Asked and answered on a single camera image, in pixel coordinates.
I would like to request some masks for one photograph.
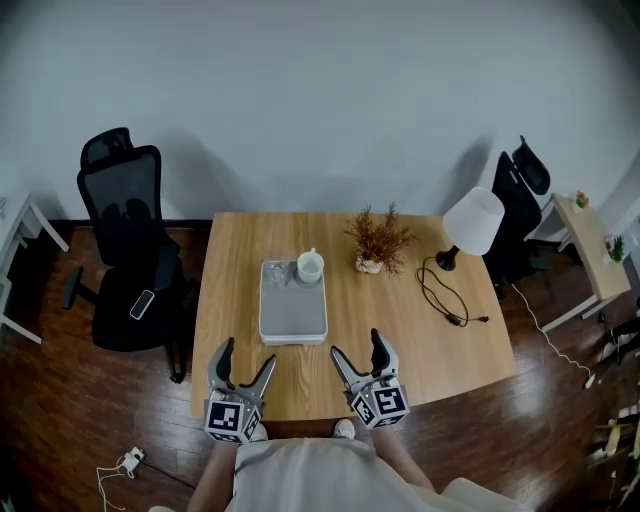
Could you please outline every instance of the dried flower arrangement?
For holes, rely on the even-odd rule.
[[[410,226],[399,227],[398,217],[396,205],[391,203],[382,223],[374,221],[370,205],[349,220],[345,233],[356,239],[356,268],[360,272],[377,274],[384,267],[389,274],[400,273],[404,264],[400,250],[418,237]]]

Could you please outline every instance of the white desk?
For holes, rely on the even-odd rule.
[[[561,317],[543,326],[542,330],[545,332],[579,313],[582,313],[584,320],[631,289],[622,264],[605,263],[603,259],[607,253],[604,245],[605,231],[596,212],[593,208],[587,208],[581,213],[575,213],[571,207],[572,203],[572,200],[556,194],[551,198],[549,208],[555,208],[558,211],[568,230],[558,251],[564,250],[569,243],[573,242],[587,271],[593,294]]]
[[[25,238],[37,238],[42,228],[63,251],[69,250],[69,246],[33,203],[29,192],[24,190],[10,192],[4,207],[4,218],[0,220],[0,327],[6,325],[36,343],[42,343],[42,338],[7,318],[4,311],[11,292],[11,281],[7,278],[7,274],[18,246],[22,245],[26,248]]]

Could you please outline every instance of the chair armrest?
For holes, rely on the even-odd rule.
[[[160,246],[156,262],[154,291],[157,292],[171,287],[177,262],[178,247],[174,243]]]
[[[92,304],[96,304],[98,294],[90,290],[80,281],[82,280],[83,267],[76,267],[71,271],[67,278],[67,284],[64,287],[64,295],[62,297],[62,309],[69,310],[73,307],[76,295],[88,300]]]

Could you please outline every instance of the wooden table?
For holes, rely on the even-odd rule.
[[[619,263],[605,263],[607,249],[604,245],[605,231],[593,208],[576,213],[573,201],[553,194],[551,207],[555,208],[567,228],[568,234],[562,239],[558,251],[564,250],[573,243],[587,271],[593,294],[581,304],[565,313],[553,322],[542,327],[547,332],[566,322],[577,314],[584,312],[585,319],[613,301],[620,294],[631,289],[624,267]]]
[[[336,345],[357,369],[369,371],[372,327],[398,353],[400,380],[411,405],[463,393],[515,373],[507,328],[482,258],[460,253],[453,272],[440,270],[433,260],[429,265],[460,293],[472,317],[487,315],[488,323],[455,327],[422,296],[415,270],[425,256],[450,247],[441,217],[401,217],[420,241],[403,251],[406,265],[397,277],[355,270],[354,240],[343,232],[348,218],[327,213],[215,216],[193,349],[194,416],[202,417],[208,398],[209,359],[230,336],[236,340],[231,374],[235,384],[250,382],[268,356],[277,356],[265,395],[266,420],[351,416],[330,348]],[[267,347],[258,334],[260,265],[264,260],[296,259],[312,247],[325,260],[327,340],[318,346]],[[433,287],[450,309],[463,313],[452,294],[437,283]]]

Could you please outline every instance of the white tray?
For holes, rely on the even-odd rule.
[[[295,260],[262,263],[258,330],[265,345],[319,345],[327,338],[324,274],[309,285],[296,268]]]

